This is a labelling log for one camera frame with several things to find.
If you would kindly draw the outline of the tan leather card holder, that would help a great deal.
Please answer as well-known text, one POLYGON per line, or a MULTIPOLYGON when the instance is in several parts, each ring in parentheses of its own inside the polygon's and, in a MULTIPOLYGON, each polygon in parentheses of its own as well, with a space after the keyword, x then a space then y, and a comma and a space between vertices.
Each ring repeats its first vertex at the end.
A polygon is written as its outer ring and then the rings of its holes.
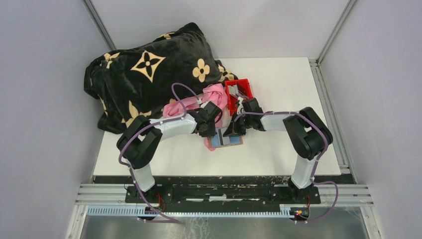
POLYGON ((239 135, 229 135, 224 136, 223 133, 225 132, 227 128, 217 128, 216 134, 212 137, 208 137, 205 140, 205 145, 210 151, 214 151, 216 148, 221 147, 229 147, 229 146, 237 146, 242 145, 243 140, 242 137, 239 135))

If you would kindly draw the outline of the red plastic bin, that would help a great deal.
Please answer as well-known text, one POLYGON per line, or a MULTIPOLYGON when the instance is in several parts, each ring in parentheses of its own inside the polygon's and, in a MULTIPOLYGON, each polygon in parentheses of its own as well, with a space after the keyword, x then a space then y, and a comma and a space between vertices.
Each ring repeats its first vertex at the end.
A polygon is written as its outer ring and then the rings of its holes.
POLYGON ((227 108, 230 116, 237 112, 239 99, 251 99, 253 94, 248 79, 230 80, 225 82, 225 92, 228 97, 227 108))

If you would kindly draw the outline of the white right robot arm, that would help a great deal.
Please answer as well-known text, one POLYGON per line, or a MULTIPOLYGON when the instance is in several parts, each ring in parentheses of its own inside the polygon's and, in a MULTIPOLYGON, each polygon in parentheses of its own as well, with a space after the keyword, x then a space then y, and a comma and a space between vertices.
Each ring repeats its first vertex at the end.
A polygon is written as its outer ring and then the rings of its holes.
POLYGON ((298 112, 263 112, 256 98, 239 101, 224 136, 244 136, 246 130, 285 131, 297 153, 297 160, 287 190, 293 203, 302 202, 315 182, 317 163, 333 142, 333 136, 311 107, 298 112))

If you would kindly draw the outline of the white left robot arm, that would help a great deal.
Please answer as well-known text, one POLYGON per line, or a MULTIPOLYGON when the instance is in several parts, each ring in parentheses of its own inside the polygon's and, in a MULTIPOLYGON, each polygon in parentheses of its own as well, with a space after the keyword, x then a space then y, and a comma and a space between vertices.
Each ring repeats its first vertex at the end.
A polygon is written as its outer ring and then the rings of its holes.
POLYGON ((198 134, 208 138, 216 135, 215 121, 222 110, 213 102, 188 110, 175 117, 148 119, 138 116, 118 139, 118 161, 129 169, 137 195, 144 202, 152 202, 157 195, 150 162, 160 142, 182 134, 198 134))

